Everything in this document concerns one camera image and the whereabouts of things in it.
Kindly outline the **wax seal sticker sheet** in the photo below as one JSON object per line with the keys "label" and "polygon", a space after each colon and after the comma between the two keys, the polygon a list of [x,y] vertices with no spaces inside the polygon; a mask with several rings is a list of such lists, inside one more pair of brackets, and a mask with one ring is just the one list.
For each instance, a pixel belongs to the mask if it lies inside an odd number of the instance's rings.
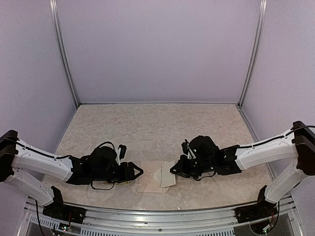
{"label": "wax seal sticker sheet", "polygon": [[110,183],[110,182],[103,182],[103,184],[106,184],[106,185],[129,185],[130,184],[130,181],[125,181],[125,182],[120,182],[120,183],[118,183],[118,182],[116,182],[116,183]]}

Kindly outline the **pink envelope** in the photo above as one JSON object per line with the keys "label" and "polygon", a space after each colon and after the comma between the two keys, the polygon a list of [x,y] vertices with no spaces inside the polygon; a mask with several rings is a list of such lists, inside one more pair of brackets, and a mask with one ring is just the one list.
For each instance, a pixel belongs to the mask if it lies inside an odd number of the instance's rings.
{"label": "pink envelope", "polygon": [[142,161],[144,174],[139,177],[137,192],[166,193],[176,185],[176,176],[170,172],[174,165],[175,161]]}

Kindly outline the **pink printed card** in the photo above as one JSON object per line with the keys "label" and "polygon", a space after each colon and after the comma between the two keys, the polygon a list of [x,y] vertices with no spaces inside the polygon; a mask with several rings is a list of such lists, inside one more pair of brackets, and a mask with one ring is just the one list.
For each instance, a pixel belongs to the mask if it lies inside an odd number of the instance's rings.
{"label": "pink printed card", "polygon": [[175,165],[175,161],[165,162],[161,167],[161,188],[167,188],[176,184],[176,177],[170,172]]}

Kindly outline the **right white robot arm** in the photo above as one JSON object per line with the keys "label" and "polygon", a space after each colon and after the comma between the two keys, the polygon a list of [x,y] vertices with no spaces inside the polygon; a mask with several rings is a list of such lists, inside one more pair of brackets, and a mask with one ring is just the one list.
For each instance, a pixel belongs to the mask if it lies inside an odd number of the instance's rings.
{"label": "right white robot arm", "polygon": [[315,127],[295,121],[293,127],[275,137],[247,145],[220,149],[209,136],[197,136],[182,143],[183,154],[170,168],[172,174],[201,180],[204,173],[221,176],[239,174],[251,167],[282,159],[292,162],[268,186],[262,199],[252,206],[252,214],[262,218],[283,195],[302,180],[315,174]]}

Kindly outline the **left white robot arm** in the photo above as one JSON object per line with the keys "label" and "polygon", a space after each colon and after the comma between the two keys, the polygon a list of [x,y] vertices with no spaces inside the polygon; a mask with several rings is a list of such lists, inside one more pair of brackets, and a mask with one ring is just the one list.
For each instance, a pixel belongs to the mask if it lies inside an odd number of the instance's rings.
{"label": "left white robot arm", "polygon": [[137,179],[144,171],[133,162],[124,162],[126,146],[115,148],[111,142],[97,146],[91,154],[80,158],[72,155],[59,156],[35,148],[17,137],[15,130],[9,130],[0,138],[0,180],[37,200],[59,219],[69,214],[69,208],[62,200],[60,191],[47,187],[28,171],[57,178],[67,184],[89,185],[94,181],[109,184],[123,183]]}

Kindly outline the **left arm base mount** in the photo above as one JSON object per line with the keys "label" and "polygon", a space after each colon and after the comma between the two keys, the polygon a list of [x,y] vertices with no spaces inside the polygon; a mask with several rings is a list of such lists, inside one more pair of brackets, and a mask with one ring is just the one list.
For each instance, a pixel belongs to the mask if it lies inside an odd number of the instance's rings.
{"label": "left arm base mount", "polygon": [[67,221],[68,223],[82,224],[86,215],[86,209],[77,206],[66,205],[63,202],[61,191],[52,186],[53,202],[43,207],[43,215],[55,219]]}

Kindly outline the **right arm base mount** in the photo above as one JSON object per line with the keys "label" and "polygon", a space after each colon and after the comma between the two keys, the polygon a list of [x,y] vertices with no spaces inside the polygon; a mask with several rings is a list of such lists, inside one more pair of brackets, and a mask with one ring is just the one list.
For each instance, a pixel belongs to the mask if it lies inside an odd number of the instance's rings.
{"label": "right arm base mount", "polygon": [[276,203],[270,203],[265,199],[265,185],[259,191],[258,198],[255,204],[248,206],[241,206],[235,209],[235,216],[238,223],[245,223],[258,220],[265,217],[270,217],[272,214],[278,213]]}

